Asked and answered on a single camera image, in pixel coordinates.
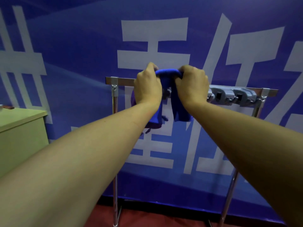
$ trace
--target floor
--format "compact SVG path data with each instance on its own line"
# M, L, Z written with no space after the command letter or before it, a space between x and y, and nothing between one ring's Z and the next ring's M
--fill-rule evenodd
M85 227L112 227L113 208L109 206L96 205ZM203 221L193 221L182 218L167 217L161 214L146 213L134 210L122 210L119 227L206 227Z

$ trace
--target towel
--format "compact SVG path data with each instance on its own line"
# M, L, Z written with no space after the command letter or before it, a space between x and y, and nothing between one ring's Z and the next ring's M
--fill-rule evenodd
M183 73L181 73L177 69L162 69L157 70L156 75L160 77L162 88L164 90L167 90L171 88L171 102L172 102L172 112L174 115L175 122L182 121L182 122L190 122L192 121L193 117L185 110L183 107L179 97L178 92L175 84L174 77L178 76L180 78L183 77ZM136 105L136 100L134 97L134 91L131 94L131 106ZM150 119L150 121L147 123L145 128L150 129L158 129L162 126L162 121L168 121L168 119L162 115L162 107L163 107L163 100L160 103L159 109L157 110L156 114L153 115L153 117Z

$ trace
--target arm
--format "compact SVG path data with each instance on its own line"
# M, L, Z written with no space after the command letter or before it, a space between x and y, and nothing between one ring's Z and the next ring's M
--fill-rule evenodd
M301 226L303 134L207 103L204 71L181 70L184 77L176 85L184 107L286 223Z
M0 226L83 226L158 110L150 63L135 80L137 105L68 133L0 180Z

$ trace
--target clothing rack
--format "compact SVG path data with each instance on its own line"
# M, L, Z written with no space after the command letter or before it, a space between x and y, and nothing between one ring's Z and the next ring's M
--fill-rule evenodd
M112 109L113 114L118 112L118 96L119 86L134 86L135 79L106 77L105 83L112 86ZM252 116L259 118L261 110L267 97L275 97L278 93L277 89L269 88L249 88L249 87L234 87L234 86L220 86L210 85L208 91L208 102L214 102L218 105L232 105L239 104L241 107L254 107ZM225 198L225 204L221 212L218 227L222 227L225 221L232 195L237 184L239 172L235 169L229 189ZM118 210L118 187L117 176L113 180L113 206L114 206L114 221L113 226L118 227L119 217L122 207Z

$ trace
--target blue banner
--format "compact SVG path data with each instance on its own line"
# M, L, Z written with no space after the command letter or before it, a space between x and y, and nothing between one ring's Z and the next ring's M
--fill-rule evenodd
M278 89L261 118L303 133L302 6L303 0L1 0L0 103L47 110L51 142L112 113L106 76L135 78L149 61L160 69L190 64L211 84ZM119 110L130 107L131 91L120 87ZM163 114L169 121L142 135L121 169L119 197L221 212L232 164L197 121L173 121L170 99ZM111 193L109 187L104 194ZM281 221L243 177L233 198L229 214Z

